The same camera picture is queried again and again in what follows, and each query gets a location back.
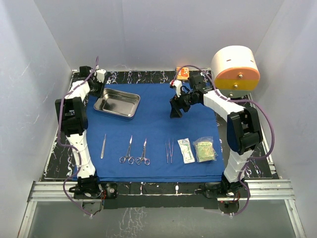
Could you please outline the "metal instrument tray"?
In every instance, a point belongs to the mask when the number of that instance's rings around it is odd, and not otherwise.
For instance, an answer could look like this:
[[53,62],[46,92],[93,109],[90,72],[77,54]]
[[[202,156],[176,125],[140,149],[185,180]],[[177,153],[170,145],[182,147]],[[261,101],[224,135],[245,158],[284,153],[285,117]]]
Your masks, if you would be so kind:
[[114,117],[133,119],[140,100],[138,94],[106,88],[103,96],[96,100],[94,109]]

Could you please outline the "blue surgical drape cloth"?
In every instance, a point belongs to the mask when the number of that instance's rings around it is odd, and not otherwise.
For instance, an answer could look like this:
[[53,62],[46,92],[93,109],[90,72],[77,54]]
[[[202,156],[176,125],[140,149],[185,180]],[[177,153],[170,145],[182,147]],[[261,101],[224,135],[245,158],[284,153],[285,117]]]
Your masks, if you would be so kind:
[[[167,84],[111,84],[110,89],[138,94],[141,97],[133,119],[123,119],[96,111],[96,97],[90,96],[86,107],[88,117],[87,143],[93,165],[102,181],[115,182],[219,182],[224,162],[214,111],[201,104],[193,105],[181,118],[170,118],[170,99],[174,90]],[[101,159],[106,134],[104,157]],[[146,158],[150,164],[120,163],[126,155],[133,136],[131,156],[142,155],[147,139]],[[179,139],[191,142],[212,136],[216,161],[203,163],[183,162]],[[172,164],[166,163],[165,142],[173,145]]]

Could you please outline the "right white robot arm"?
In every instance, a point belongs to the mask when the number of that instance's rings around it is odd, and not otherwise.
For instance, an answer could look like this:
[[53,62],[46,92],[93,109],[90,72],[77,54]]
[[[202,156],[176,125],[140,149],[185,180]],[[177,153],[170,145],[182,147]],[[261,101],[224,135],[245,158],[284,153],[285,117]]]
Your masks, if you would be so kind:
[[188,78],[190,87],[174,79],[169,85],[176,94],[170,99],[170,118],[181,118],[181,111],[187,112],[194,104],[202,104],[212,109],[227,123],[227,143],[230,147],[228,164],[224,170],[226,181],[221,184],[221,192],[228,197],[238,192],[237,181],[241,178],[243,167],[257,145],[262,142],[258,112],[245,108],[226,99],[212,86],[207,86],[201,75]]

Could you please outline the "pink cylindrical tissue phantom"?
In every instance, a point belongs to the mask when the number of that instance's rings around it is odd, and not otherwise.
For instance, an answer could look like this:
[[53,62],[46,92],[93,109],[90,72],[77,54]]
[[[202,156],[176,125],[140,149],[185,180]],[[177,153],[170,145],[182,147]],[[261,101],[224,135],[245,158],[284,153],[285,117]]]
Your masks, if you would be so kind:
[[252,92],[260,81],[253,52],[245,46],[227,46],[211,60],[214,86],[229,98],[240,98]]

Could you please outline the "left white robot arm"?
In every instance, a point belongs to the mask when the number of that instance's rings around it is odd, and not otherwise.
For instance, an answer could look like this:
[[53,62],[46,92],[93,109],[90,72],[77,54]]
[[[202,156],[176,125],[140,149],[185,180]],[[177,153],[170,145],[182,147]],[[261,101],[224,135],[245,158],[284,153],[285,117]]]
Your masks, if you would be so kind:
[[81,66],[74,74],[70,90],[55,101],[59,133],[64,133],[75,158],[77,177],[87,179],[96,173],[87,144],[88,118],[84,99],[104,95],[106,70]]

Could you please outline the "white packet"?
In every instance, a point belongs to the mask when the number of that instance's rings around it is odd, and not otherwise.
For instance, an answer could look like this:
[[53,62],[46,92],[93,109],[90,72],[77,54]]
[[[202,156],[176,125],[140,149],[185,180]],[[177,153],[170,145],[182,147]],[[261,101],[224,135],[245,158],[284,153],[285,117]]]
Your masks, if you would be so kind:
[[194,163],[195,158],[193,156],[192,150],[191,150],[191,144],[188,138],[186,139],[179,139],[178,144],[183,156],[183,162],[185,164]]

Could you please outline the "green suture packet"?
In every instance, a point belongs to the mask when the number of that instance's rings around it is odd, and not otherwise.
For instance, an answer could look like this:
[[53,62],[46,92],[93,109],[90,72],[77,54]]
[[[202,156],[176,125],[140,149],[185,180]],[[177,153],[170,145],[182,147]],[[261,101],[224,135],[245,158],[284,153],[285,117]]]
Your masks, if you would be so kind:
[[200,137],[193,142],[193,145],[198,163],[216,161],[217,153],[212,136]]

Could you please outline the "steel scalpel handle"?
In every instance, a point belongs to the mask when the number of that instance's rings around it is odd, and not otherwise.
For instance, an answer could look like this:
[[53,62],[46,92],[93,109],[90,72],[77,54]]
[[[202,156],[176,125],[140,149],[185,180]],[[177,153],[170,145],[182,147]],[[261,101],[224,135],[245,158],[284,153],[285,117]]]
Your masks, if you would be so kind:
[[103,159],[103,157],[104,157],[105,146],[106,146],[106,134],[105,134],[104,139],[103,139],[103,145],[102,145],[101,157],[100,157],[101,159]]

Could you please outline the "steel ring-handle scissors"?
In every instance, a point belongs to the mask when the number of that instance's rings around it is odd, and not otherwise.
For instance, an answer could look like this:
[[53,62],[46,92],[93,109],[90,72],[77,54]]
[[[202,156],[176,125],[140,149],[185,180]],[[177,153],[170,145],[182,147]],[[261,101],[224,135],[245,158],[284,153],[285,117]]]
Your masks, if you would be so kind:
[[150,164],[150,160],[148,158],[146,158],[146,145],[147,145],[147,139],[145,139],[144,144],[143,144],[143,151],[142,151],[142,155],[140,157],[137,157],[135,159],[135,163],[137,165],[141,165],[141,163],[143,162],[146,166],[148,166]]

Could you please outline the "steel forceps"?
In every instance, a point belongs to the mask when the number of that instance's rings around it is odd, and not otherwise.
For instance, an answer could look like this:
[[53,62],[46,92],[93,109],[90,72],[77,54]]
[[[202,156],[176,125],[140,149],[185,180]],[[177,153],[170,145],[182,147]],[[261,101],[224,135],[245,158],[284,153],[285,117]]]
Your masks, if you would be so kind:
[[168,141],[168,147],[169,147],[169,157],[170,157],[170,163],[172,164],[172,158],[173,158],[173,145],[174,145],[174,140],[172,139],[172,142],[169,140]]

